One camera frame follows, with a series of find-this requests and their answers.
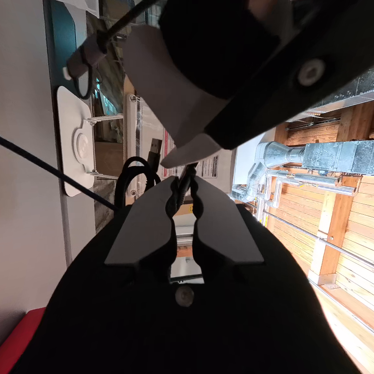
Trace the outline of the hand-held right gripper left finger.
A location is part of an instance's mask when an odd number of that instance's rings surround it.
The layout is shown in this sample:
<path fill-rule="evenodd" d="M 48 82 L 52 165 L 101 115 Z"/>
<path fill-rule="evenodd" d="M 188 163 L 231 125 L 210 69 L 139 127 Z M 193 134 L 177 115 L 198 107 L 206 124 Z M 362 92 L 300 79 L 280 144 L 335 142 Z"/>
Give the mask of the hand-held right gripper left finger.
<path fill-rule="evenodd" d="M 171 239 L 178 177 L 170 176 L 137 199 L 105 259 L 106 265 L 134 265 Z"/>

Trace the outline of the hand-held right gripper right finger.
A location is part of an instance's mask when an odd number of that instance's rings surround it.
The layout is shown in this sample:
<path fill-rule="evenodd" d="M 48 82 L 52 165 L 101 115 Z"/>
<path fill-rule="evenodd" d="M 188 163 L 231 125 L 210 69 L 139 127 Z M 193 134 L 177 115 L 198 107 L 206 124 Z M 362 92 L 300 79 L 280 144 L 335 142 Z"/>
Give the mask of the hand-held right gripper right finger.
<path fill-rule="evenodd" d="M 262 264 L 261 255 L 236 204 L 223 191 L 196 176 L 191 184 L 197 235 L 203 244 L 235 264 Z"/>

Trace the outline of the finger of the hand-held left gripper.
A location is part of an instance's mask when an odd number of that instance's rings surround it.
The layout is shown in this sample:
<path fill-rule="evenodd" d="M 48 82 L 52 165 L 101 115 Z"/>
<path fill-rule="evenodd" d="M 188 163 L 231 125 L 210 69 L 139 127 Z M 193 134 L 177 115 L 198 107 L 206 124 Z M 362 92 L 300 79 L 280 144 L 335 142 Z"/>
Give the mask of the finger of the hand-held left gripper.
<path fill-rule="evenodd" d="M 161 161 L 166 169 L 193 164 L 219 152 L 221 146 L 209 135 L 199 134 L 180 147 L 174 147 Z"/>
<path fill-rule="evenodd" d="M 194 138 L 206 138 L 204 128 L 226 106 L 190 82 L 174 65 L 161 31 L 152 26 L 134 26 L 123 44 L 123 65 L 136 91 L 157 119 L 182 147 Z"/>

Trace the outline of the silver usb hub with cable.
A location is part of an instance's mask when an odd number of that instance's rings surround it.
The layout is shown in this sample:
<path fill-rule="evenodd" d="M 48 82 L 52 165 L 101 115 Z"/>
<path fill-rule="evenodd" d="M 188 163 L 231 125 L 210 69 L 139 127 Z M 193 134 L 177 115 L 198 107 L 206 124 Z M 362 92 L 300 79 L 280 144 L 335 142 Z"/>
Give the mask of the silver usb hub with cable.
<path fill-rule="evenodd" d="M 141 13 L 145 12 L 156 0 L 143 0 L 131 8 L 107 31 L 96 31 L 89 36 L 82 45 L 70 56 L 66 66 L 63 67 L 63 75 L 66 80 L 73 82 L 78 98 L 88 100 L 93 90 L 93 67 L 107 55 L 107 44 L 117 33 L 128 26 Z M 79 78 L 88 73 L 86 94 L 82 94 L 79 88 Z"/>

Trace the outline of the red plastic bin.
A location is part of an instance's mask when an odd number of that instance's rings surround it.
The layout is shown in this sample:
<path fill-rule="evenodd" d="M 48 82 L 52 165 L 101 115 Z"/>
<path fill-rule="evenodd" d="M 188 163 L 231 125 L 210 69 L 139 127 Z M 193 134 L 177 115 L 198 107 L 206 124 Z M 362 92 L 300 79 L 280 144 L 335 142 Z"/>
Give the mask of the red plastic bin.
<path fill-rule="evenodd" d="M 31 310 L 16 325 L 0 347 L 0 373 L 8 374 L 33 338 L 46 307 Z"/>

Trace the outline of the person's left hand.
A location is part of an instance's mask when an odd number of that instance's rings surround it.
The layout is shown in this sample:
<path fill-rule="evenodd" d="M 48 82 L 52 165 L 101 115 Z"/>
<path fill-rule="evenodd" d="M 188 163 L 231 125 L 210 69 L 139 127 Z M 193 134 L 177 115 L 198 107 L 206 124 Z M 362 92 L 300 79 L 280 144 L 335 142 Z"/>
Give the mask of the person's left hand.
<path fill-rule="evenodd" d="M 292 18 L 292 1 L 288 0 L 248 0 L 246 8 L 260 23 L 269 19 Z"/>

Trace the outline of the wooden-edged sign stand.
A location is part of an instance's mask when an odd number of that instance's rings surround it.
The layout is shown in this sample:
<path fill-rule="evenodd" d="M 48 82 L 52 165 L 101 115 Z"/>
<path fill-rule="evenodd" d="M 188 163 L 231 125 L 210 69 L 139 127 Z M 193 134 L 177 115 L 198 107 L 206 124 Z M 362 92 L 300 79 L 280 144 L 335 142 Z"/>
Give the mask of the wooden-edged sign stand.
<path fill-rule="evenodd" d="M 175 144 L 142 98 L 125 96 L 125 129 L 123 143 L 94 141 L 99 125 L 120 124 L 124 115 L 110 110 L 111 115 L 92 117 L 90 107 L 66 87 L 56 92 L 63 173 L 85 188 L 93 187 L 95 177 L 118 179 L 124 161 L 138 156 L 146 159 L 152 139 L 161 144 L 160 161 Z M 220 151 L 197 165 L 197 175 L 228 193 L 232 187 L 232 151 Z"/>

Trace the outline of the dark green desk mat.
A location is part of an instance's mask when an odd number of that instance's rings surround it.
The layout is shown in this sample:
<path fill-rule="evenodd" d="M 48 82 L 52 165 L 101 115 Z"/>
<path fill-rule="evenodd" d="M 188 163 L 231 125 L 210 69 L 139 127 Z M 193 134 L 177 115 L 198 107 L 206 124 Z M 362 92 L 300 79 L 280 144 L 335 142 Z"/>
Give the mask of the dark green desk mat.
<path fill-rule="evenodd" d="M 43 11 L 52 90 L 63 86 L 76 95 L 73 82 L 64 78 L 63 68 L 87 37 L 86 11 L 55 0 L 44 0 Z"/>

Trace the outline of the silver ventilation duct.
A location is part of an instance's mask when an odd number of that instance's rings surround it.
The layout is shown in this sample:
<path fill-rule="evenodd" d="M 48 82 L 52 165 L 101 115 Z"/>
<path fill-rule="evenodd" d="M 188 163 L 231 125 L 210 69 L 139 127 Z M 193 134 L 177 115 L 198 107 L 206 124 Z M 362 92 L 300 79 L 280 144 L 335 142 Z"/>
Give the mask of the silver ventilation duct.
<path fill-rule="evenodd" d="M 308 143 L 288 147 L 271 141 L 259 143 L 246 186 L 233 185 L 231 196 L 242 203 L 256 200 L 260 207 L 277 209 L 282 185 L 315 185 L 337 194 L 353 196 L 355 187 L 341 185 L 329 172 L 373 175 L 374 141 Z"/>

